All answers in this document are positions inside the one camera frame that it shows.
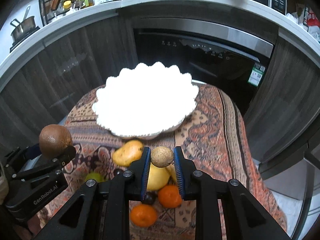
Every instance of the silver screw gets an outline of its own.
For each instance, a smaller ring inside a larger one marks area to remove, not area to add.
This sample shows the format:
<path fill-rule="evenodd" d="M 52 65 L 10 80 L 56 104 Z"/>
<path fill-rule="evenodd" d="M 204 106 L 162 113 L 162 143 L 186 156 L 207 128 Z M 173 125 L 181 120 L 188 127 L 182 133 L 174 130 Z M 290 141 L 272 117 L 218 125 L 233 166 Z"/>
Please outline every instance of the silver screw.
<path fill-rule="evenodd" d="M 132 174 L 133 174 L 133 172 L 132 171 L 124 171 L 123 173 L 122 173 L 122 175 L 123 176 L 125 176 L 125 177 L 131 177 L 132 176 Z"/>
<path fill-rule="evenodd" d="M 195 171 L 193 172 L 193 175 L 195 175 L 196 177 L 201 177 L 201 176 L 202 176 L 202 171 L 195 170 Z"/>
<path fill-rule="evenodd" d="M 230 184 L 232 185 L 232 186 L 238 186 L 239 185 L 239 180 L 237 180 L 237 179 L 231 179 L 230 180 Z"/>
<path fill-rule="evenodd" d="M 94 179 L 89 179 L 89 180 L 87 180 L 87 182 L 85 184 L 88 187 L 92 187 L 92 186 L 94 186 L 94 184 L 96 184 L 96 181 Z"/>

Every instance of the table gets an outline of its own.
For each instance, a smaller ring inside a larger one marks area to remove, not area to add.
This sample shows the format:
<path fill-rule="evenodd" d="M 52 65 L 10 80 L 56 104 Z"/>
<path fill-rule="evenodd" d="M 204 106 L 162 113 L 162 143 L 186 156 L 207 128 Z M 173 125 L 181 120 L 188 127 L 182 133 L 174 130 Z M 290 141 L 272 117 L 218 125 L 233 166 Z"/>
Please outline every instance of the table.
<path fill-rule="evenodd" d="M 167 146 L 171 149 L 181 146 L 185 157 L 193 160 L 197 169 L 223 181 L 238 179 L 286 230 L 286 217 L 253 163 L 244 121 L 236 105 L 217 87 L 196 85 L 199 86 L 199 94 L 192 116 L 185 119 L 175 132 L 161 134 L 143 143 L 151 149 L 156 146 Z M 84 95 L 67 117 L 65 126 L 71 132 L 77 154 L 64 168 L 69 186 L 49 203 L 47 219 L 84 183 L 89 172 L 98 172 L 107 179 L 112 179 L 113 170 L 118 168 L 112 162 L 111 156 L 125 141 L 97 125 L 97 116 L 92 111 L 92 104 L 97 101 L 97 89 Z M 149 105 L 156 102 L 156 98 L 143 100 Z M 137 202 L 131 202 L 130 208 L 136 204 Z M 225 238 L 221 203 L 219 205 Z M 165 209 L 156 201 L 154 207 L 159 215 L 158 221 L 150 228 L 139 228 L 130 223 L 132 239 L 194 239 L 195 201 L 184 201 L 176 209 Z"/>

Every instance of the countertop edge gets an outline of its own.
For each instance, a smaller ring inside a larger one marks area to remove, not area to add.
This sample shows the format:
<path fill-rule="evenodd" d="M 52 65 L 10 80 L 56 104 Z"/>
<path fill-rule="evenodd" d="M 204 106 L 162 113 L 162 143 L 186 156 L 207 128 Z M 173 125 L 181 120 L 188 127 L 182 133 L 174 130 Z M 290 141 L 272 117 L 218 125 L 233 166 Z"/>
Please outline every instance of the countertop edge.
<path fill-rule="evenodd" d="M 25 41 L 23 41 L 12 53 L 10 53 L 0 64 L 0 92 L 3 87 L 6 85 L 8 80 L 3 80 L 4 73 L 10 69 L 12 65 L 17 63 L 17 59 L 20 58 L 24 53 L 30 51 L 30 49 L 38 44 L 39 42 L 43 43 L 43 46 L 48 46 L 55 40 L 57 37 L 60 38 L 62 36 L 71 33 L 72 31 L 91 24 L 93 22 L 113 17 L 116 15 L 116 9 L 137 5 L 140 3 L 149 3 L 149 2 L 157 2 L 157 1 L 168 1 L 168 0 L 120 0 L 113 1 L 105 4 L 101 4 L 98 6 L 92 6 L 89 8 L 85 8 L 76 12 L 74 14 L 67 15 L 60 20 L 57 20 L 53 23 L 50 23 L 36 33 L 31 35 Z M 281 29 L 286 30 L 291 35 L 291 39 L 297 39 L 296 44 L 299 44 L 299 48 L 301 50 L 301 45 L 304 46 L 303 52 L 318 66 L 320 67 L 320 44 L 305 30 L 303 30 L 299 25 L 289 20 L 285 15 L 273 10 L 270 7 L 267 7 L 263 4 L 255 2 L 253 0 L 191 0 L 191 1 L 202 1 L 208 3 L 215 3 L 226 5 L 234 8 L 238 8 L 257 16 L 260 16 L 266 20 L 269 20 L 275 24 L 277 24 Z M 95 19 L 90 19 L 90 16 L 98 15 Z M 68 26 L 69 28 L 65 29 L 61 32 L 61 29 Z"/>

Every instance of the red package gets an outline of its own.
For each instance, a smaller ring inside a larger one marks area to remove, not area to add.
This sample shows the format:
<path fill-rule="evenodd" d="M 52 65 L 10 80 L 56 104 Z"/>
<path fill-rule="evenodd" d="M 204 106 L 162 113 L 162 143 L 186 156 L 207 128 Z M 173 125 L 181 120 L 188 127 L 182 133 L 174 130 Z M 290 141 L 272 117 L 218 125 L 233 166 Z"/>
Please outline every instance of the red package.
<path fill-rule="evenodd" d="M 316 17 L 315 13 L 313 10 L 309 8 L 309 14 L 308 14 L 308 19 L 307 19 L 307 25 L 308 26 L 318 26 L 320 27 L 320 21 Z"/>

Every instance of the cooking pot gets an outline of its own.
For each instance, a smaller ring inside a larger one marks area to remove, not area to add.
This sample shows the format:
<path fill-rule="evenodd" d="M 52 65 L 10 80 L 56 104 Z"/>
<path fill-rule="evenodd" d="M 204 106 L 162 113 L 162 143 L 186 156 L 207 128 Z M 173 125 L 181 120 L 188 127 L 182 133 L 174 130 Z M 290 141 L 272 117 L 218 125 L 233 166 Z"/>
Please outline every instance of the cooking pot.
<path fill-rule="evenodd" d="M 17 19 L 13 19 L 10 22 L 10 24 L 13 27 L 15 27 L 15 29 L 11 33 L 11 37 L 13 39 L 13 42 L 20 41 L 23 38 L 23 36 L 25 35 L 25 33 L 36 28 L 34 16 L 28 17 L 27 19 L 23 20 L 22 22 L 19 22 Z"/>

